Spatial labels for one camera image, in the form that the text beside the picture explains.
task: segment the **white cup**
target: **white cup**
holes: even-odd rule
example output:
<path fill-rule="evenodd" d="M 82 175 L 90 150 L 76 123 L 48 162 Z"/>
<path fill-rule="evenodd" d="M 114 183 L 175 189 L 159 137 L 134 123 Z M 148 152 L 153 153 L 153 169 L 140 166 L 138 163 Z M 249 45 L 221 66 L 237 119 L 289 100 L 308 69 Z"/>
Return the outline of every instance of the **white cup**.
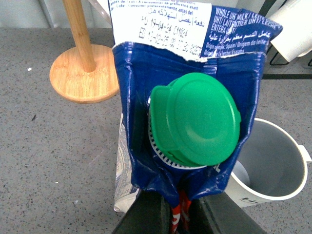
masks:
<path fill-rule="evenodd" d="M 296 196 L 305 186 L 309 153 L 283 129 L 256 118 L 231 173 L 227 195 L 246 207 Z"/>
<path fill-rule="evenodd" d="M 270 17 L 283 26 L 271 43 L 288 62 L 312 50 L 311 11 L 312 0 L 290 0 Z"/>

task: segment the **wooden pole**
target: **wooden pole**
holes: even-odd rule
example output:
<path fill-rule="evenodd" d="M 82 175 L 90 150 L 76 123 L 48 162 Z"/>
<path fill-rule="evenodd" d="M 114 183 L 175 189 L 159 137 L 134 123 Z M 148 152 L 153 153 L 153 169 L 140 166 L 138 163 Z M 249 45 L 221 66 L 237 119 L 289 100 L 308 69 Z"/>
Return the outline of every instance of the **wooden pole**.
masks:
<path fill-rule="evenodd" d="M 77 103 L 96 103 L 119 91 L 111 48 L 91 45 L 81 0 L 63 0 L 76 47 L 52 64 L 50 81 L 55 91 Z"/>
<path fill-rule="evenodd" d="M 72 30 L 76 47 L 78 48 L 82 67 L 85 72 L 96 69 L 89 32 L 83 14 L 81 0 L 63 0 L 68 21 Z"/>

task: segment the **green cap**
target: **green cap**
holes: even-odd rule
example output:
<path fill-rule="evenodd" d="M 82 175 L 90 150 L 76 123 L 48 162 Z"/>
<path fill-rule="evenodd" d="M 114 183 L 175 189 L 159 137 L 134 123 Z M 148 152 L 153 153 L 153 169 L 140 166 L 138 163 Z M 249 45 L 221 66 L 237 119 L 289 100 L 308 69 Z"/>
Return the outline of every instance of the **green cap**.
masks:
<path fill-rule="evenodd" d="M 157 147 L 170 160 L 188 167 L 223 162 L 239 138 L 241 117 L 231 94 L 203 73 L 156 86 L 150 118 Z"/>

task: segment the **black object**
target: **black object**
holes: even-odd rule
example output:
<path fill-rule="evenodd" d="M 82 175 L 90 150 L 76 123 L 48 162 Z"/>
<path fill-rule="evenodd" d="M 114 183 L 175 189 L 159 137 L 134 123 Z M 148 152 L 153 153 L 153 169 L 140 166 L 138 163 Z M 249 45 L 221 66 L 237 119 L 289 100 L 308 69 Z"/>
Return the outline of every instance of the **black object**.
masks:
<path fill-rule="evenodd" d="M 267 234 L 225 193 L 194 200 L 189 212 L 190 234 Z M 113 234 L 168 234 L 170 218 L 161 195 L 142 191 Z"/>
<path fill-rule="evenodd" d="M 262 16 L 266 16 L 267 13 L 269 12 L 269 10 L 271 9 L 271 7 L 274 5 L 274 3 L 276 2 L 276 0 L 265 0 L 265 2 L 263 3 L 259 14 Z M 287 2 L 287 0 L 285 0 L 283 2 L 283 4 L 280 6 L 280 8 Z"/>
<path fill-rule="evenodd" d="M 113 234 L 168 234 L 170 206 L 156 192 L 142 191 Z"/>
<path fill-rule="evenodd" d="M 226 193 L 194 200 L 189 212 L 191 234 L 267 234 Z"/>

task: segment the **white label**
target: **white label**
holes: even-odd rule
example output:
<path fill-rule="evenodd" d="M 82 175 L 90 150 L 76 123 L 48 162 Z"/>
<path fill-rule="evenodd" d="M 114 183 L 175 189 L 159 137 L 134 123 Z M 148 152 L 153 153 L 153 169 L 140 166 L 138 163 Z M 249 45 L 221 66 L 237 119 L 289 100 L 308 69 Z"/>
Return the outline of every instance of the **white label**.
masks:
<path fill-rule="evenodd" d="M 132 41 L 200 60 L 212 5 L 175 0 L 110 0 L 116 45 Z"/>

